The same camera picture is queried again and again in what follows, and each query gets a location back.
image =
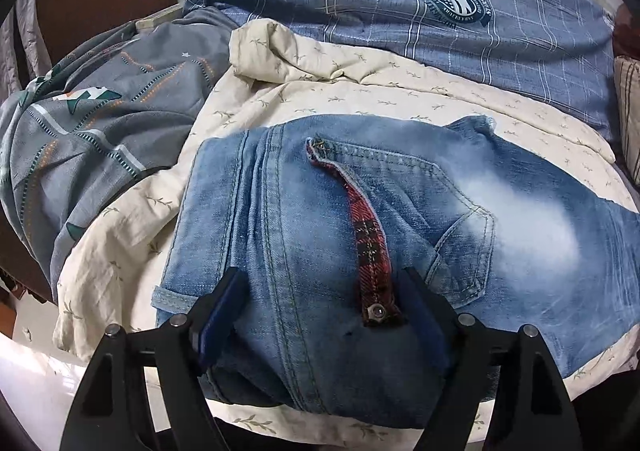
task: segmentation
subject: striped fabric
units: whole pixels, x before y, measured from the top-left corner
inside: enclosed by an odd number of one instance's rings
[[[591,0],[186,0],[238,25],[270,17],[541,100],[617,140],[611,20]]]
[[[622,153],[633,182],[640,185],[640,62],[616,57],[614,66]]]

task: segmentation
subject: orange object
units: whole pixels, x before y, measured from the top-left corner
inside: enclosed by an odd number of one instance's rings
[[[0,333],[9,339],[14,338],[15,311],[4,303],[0,303]]]

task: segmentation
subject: blue denim jeans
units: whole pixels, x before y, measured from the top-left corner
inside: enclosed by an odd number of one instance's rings
[[[319,115],[202,145],[152,301],[163,322],[245,269],[251,301],[209,373],[217,399],[424,427],[442,378],[410,326],[364,322],[367,269],[415,267],[489,327],[532,323],[565,377],[638,322],[639,247],[637,214],[487,117]]]

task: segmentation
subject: plaid fabric tab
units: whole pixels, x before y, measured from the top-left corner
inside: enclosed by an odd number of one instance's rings
[[[311,163],[340,180],[347,191],[358,254],[360,308],[364,324],[377,326],[401,322],[402,316],[396,306],[391,280],[391,261],[378,219],[362,193],[341,173],[337,165],[318,160],[314,149],[327,151],[321,140],[313,141],[306,149]]]

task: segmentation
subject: gray patterned cloth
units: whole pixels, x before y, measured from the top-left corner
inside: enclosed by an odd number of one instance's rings
[[[235,25],[214,8],[96,36],[0,110],[0,198],[57,300],[66,256],[119,193],[172,166]]]
[[[591,0],[187,0],[237,24],[390,50],[541,100],[619,139],[612,18]]]

